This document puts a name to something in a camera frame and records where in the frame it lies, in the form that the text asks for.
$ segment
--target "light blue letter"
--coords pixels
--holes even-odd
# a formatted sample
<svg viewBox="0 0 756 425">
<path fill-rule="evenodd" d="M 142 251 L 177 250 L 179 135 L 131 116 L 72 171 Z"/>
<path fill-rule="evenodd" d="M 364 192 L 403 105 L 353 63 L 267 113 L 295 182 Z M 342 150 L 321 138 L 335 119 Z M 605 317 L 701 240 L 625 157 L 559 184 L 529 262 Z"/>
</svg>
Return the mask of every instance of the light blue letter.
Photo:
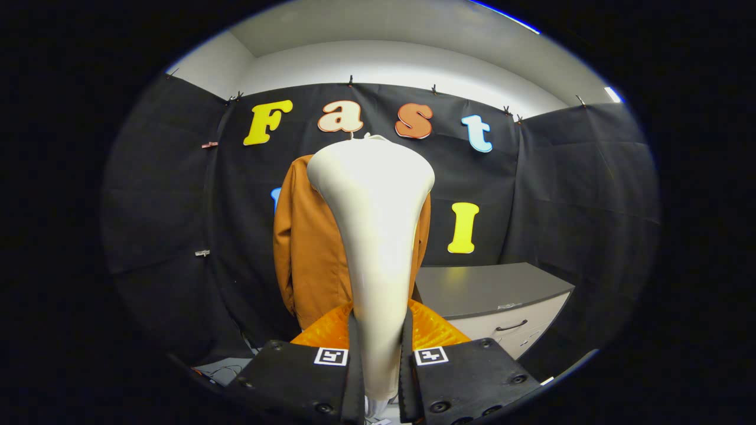
<svg viewBox="0 0 756 425">
<path fill-rule="evenodd" d="M 276 207 L 278 206 L 278 195 L 281 193 L 281 188 L 275 188 L 271 191 L 271 197 L 273 198 L 273 214 L 276 213 Z"/>
<path fill-rule="evenodd" d="M 467 137 L 470 145 L 480 152 L 491 152 L 493 144 L 485 141 L 483 132 L 490 132 L 491 127 L 484 123 L 480 115 L 470 115 L 462 118 L 462 124 L 467 126 Z"/>
</svg>

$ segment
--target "black curtain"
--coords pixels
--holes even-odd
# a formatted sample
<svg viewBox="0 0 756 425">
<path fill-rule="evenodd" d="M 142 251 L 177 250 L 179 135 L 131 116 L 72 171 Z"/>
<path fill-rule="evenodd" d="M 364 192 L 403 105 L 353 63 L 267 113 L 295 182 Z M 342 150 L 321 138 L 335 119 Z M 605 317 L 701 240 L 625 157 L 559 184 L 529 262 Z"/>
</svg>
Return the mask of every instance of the black curtain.
<svg viewBox="0 0 756 425">
<path fill-rule="evenodd" d="M 270 140 L 244 145 L 252 108 L 284 100 L 293 109 L 267 130 Z M 646 280 L 659 226 L 653 161 L 623 105 L 515 123 L 479 102 L 396 85 L 304 85 L 227 102 L 161 77 L 113 147 L 103 209 L 110 270 L 157 340 L 191 363 L 244 357 L 240 331 L 255 346 L 297 335 L 275 278 L 271 191 L 296 158 L 350 138 L 317 124 L 324 105 L 344 100 L 361 106 L 364 126 L 355 137 L 382 135 L 435 171 L 424 265 L 530 262 L 576 286 L 552 329 L 523 357 L 534 373 L 563 370 L 616 332 Z M 407 103 L 431 107 L 428 137 L 396 135 L 398 109 Z M 470 115 L 489 124 L 490 152 L 470 146 L 461 122 Z M 218 145 L 202 149 L 209 141 Z M 456 202 L 480 208 L 470 254 L 448 252 Z M 196 256 L 200 250 L 210 254 Z"/>
<path fill-rule="evenodd" d="M 621 104 L 522 122 L 512 218 L 500 261 L 529 262 L 575 285 L 521 363 L 543 378 L 601 348 L 630 318 L 658 246 L 651 150 Z"/>
</svg>

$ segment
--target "white cone-shaped object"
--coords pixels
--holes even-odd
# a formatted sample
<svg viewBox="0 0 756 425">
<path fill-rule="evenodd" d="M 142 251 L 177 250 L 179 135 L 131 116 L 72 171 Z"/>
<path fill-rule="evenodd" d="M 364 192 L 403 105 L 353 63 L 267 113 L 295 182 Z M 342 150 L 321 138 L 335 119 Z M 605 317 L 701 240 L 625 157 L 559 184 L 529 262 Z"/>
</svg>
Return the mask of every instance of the white cone-shaped object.
<svg viewBox="0 0 756 425">
<path fill-rule="evenodd" d="M 435 175 L 413 150 L 381 136 L 318 151 L 307 176 L 339 227 L 352 283 L 367 416 L 396 396 L 417 220 Z"/>
</svg>

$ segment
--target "gray countertop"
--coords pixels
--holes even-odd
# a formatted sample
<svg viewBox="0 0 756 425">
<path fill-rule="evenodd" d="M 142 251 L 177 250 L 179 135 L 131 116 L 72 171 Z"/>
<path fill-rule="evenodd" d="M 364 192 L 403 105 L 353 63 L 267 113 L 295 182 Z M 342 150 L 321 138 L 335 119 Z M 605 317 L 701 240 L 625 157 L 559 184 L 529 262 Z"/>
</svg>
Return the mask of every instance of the gray countertop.
<svg viewBox="0 0 756 425">
<path fill-rule="evenodd" d="M 575 287 L 526 262 L 421 267 L 415 283 L 423 304 L 448 320 L 523 307 Z"/>
</svg>

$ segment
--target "white wall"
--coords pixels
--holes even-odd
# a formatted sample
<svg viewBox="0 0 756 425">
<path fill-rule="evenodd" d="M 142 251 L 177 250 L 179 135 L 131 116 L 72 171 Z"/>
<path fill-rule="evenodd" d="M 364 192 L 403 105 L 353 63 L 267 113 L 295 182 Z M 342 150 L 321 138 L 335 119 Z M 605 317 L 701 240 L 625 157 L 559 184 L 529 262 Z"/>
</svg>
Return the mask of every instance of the white wall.
<svg viewBox="0 0 756 425">
<path fill-rule="evenodd" d="M 255 57 L 249 50 L 230 32 L 224 31 L 166 68 L 166 73 L 178 68 L 173 76 L 228 99 L 240 90 L 239 81 L 253 60 Z"/>
<path fill-rule="evenodd" d="M 166 69 L 228 99 L 276 88 L 325 82 L 430 88 L 510 112 L 523 118 L 568 107 L 551 93 L 483 60 L 442 48 L 405 42 L 327 42 L 253 57 L 231 33 L 223 32 Z"/>
<path fill-rule="evenodd" d="M 239 81 L 245 95 L 325 82 L 405 85 L 459 96 L 524 118 L 568 107 L 541 87 L 483 60 L 405 42 L 326 42 L 253 60 Z"/>
</svg>

